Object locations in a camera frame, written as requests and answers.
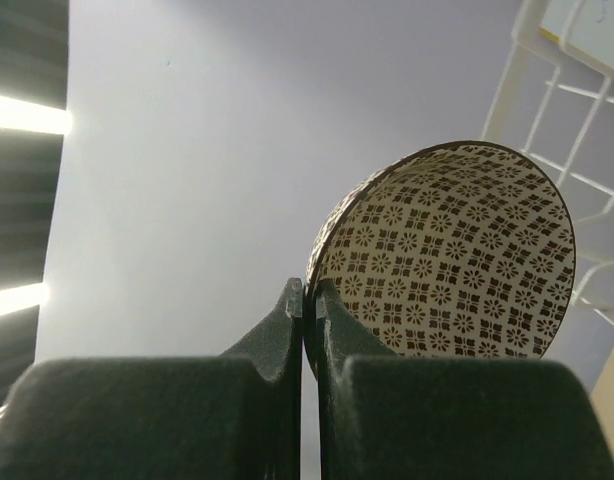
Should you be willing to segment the brown floral pattern bowl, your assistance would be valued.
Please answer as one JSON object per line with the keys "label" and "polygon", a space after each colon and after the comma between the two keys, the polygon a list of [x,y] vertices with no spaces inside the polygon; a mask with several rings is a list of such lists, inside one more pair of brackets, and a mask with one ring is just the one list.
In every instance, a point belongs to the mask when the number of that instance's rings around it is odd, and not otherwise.
{"label": "brown floral pattern bowl", "polygon": [[331,281],[402,356],[545,356],[574,290],[573,222],[552,179],[496,143],[438,144],[371,174],[317,234],[306,294]]}

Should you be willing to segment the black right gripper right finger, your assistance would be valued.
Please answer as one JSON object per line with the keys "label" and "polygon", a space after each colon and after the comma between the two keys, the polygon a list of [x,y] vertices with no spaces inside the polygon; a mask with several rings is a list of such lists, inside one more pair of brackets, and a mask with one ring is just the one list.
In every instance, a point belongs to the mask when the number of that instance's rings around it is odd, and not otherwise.
{"label": "black right gripper right finger", "polygon": [[614,479],[588,395],[549,361],[405,358],[316,293],[325,479]]}

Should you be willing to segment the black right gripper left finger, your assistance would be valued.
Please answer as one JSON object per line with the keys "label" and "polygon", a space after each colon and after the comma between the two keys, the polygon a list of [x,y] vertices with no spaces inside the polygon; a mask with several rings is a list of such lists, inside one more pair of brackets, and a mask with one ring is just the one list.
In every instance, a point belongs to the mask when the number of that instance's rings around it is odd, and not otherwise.
{"label": "black right gripper left finger", "polygon": [[0,420],[0,479],[296,479],[303,286],[209,357],[29,368]]}

